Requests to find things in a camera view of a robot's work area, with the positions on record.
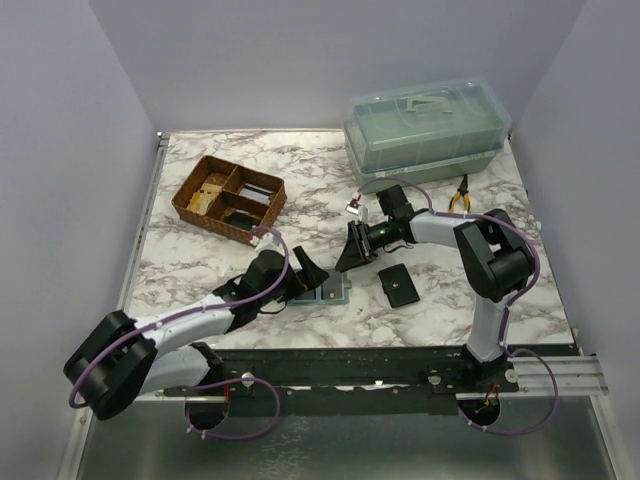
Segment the yellow handled pliers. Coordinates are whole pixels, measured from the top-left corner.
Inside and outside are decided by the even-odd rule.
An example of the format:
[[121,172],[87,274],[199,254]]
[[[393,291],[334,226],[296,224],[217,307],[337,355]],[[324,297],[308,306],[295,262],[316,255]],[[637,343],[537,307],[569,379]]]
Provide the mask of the yellow handled pliers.
[[448,212],[455,213],[456,206],[458,204],[461,204],[463,213],[469,213],[471,211],[471,198],[469,195],[469,180],[467,174],[462,177],[454,195],[451,197]]

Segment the woven brown basket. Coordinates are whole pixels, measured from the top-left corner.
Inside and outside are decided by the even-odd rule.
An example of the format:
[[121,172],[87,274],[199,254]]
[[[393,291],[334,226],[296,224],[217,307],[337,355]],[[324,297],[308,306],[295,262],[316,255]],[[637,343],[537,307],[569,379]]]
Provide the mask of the woven brown basket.
[[283,179],[206,155],[171,204],[181,220],[249,245],[249,231],[273,225],[286,200]]

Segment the translucent green storage box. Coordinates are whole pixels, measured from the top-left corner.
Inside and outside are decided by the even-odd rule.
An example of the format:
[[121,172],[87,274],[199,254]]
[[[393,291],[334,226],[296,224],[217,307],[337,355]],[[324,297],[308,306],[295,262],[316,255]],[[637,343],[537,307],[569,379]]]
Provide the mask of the translucent green storage box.
[[484,170],[511,117],[487,82],[469,78],[352,98],[343,122],[347,156],[364,193],[386,178],[430,183]]

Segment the green card holder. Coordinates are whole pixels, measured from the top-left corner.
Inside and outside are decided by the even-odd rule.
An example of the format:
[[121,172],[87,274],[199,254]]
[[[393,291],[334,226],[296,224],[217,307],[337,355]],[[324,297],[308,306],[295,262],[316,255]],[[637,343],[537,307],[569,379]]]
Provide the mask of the green card holder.
[[352,282],[346,272],[328,270],[328,279],[313,291],[291,300],[290,305],[344,305],[349,303]]

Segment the dark card right pocket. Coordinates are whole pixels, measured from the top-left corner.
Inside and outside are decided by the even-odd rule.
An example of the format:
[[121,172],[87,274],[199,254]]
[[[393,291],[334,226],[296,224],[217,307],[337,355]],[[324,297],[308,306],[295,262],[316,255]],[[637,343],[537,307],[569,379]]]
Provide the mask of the dark card right pocket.
[[329,301],[343,300],[344,298],[344,276],[336,270],[330,270],[328,279],[321,286],[321,299]]

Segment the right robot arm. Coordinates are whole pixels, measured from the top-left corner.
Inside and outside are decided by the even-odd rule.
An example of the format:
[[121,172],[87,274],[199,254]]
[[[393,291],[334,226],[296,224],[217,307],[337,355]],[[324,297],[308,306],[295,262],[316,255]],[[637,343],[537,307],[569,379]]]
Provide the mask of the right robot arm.
[[457,249],[476,294],[471,331],[461,351],[460,379],[471,391],[485,390],[507,362],[511,307],[539,277],[535,247],[502,209],[485,214],[441,212],[430,206],[415,210],[398,184],[379,191],[377,199],[387,220],[373,226],[362,220],[349,222],[335,269],[345,272],[369,264],[378,250],[398,241]]

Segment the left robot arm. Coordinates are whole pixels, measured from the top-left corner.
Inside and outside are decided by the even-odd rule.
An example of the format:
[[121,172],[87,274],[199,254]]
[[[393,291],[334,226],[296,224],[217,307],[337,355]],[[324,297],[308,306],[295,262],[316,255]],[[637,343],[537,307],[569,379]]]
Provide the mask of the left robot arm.
[[98,419],[110,419],[143,393],[161,358],[203,338],[238,330],[267,304],[286,304],[329,278],[302,247],[293,253],[298,269],[286,253],[264,249],[244,273],[169,313],[138,318],[122,310],[107,314],[63,367],[72,384],[69,405],[88,407]]

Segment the aluminium frame rail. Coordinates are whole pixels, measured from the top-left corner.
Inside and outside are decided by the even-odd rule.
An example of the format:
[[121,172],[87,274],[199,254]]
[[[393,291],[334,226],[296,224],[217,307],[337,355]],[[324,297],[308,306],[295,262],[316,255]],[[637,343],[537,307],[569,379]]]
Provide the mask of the aluminium frame rail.
[[169,146],[171,134],[169,132],[158,132],[158,145],[156,149],[155,160],[151,172],[151,179],[146,190],[146,195],[139,217],[137,231],[133,238],[133,244],[124,274],[123,283],[120,289],[119,297],[116,303],[116,310],[125,311],[131,302],[132,293],[135,287],[137,273],[139,269],[142,250],[144,248],[147,228],[149,225],[155,197],[158,189],[159,180],[164,166],[166,152]]

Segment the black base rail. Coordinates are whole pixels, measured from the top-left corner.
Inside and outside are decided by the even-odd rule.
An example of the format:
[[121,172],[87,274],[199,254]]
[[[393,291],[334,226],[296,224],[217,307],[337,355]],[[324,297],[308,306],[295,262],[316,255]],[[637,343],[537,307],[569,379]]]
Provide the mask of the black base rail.
[[462,347],[347,349],[202,349],[208,371],[198,382],[164,388],[184,398],[198,424],[235,417],[455,415],[460,405],[511,394],[550,395],[581,377],[571,345],[539,345],[529,355],[475,367]]

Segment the black card holder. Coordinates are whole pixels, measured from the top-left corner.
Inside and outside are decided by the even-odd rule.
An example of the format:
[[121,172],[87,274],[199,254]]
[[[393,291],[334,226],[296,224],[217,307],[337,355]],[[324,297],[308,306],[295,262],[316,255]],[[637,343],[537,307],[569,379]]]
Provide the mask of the black card holder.
[[396,264],[378,272],[382,290],[392,308],[417,303],[420,296],[404,264]]

